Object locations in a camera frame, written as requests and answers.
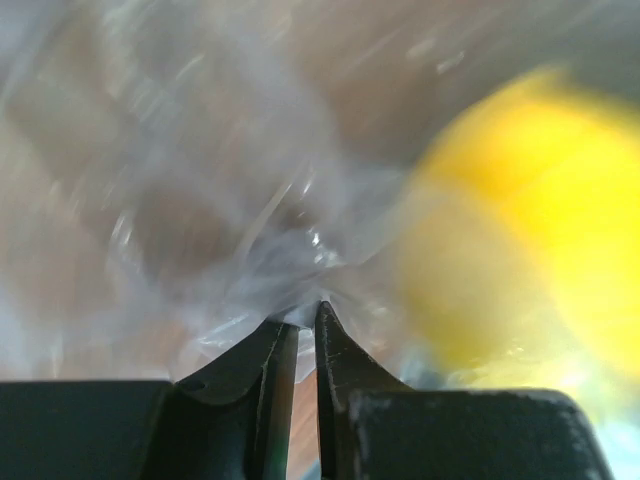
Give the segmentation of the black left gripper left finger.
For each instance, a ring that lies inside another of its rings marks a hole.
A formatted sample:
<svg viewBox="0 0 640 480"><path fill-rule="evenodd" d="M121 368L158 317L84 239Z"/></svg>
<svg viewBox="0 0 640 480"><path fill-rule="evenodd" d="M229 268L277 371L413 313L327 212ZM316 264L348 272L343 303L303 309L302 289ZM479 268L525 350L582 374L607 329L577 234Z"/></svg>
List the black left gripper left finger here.
<svg viewBox="0 0 640 480"><path fill-rule="evenodd" d="M263 322L179 382L5 382L5 479L282 479L298 348Z"/></svg>

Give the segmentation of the clear zip top bag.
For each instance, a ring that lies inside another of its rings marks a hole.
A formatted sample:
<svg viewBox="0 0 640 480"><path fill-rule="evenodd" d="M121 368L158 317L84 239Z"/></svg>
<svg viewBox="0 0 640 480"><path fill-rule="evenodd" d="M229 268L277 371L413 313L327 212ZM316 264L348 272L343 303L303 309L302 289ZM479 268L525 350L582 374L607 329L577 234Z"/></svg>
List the clear zip top bag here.
<svg viewBox="0 0 640 480"><path fill-rule="evenodd" d="M179 377L327 299L448 386L407 314L412 174L553 70L639 107L635 1L5 1L1 374Z"/></svg>

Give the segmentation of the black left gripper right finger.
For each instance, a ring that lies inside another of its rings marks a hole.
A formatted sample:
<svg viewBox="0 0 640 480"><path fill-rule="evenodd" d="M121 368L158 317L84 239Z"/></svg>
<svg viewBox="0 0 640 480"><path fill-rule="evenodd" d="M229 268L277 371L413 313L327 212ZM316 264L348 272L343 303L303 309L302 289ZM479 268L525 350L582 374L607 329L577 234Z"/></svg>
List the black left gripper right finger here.
<svg viewBox="0 0 640 480"><path fill-rule="evenodd" d="M415 390L323 301L315 318L325 479L609 479L593 429L547 389Z"/></svg>

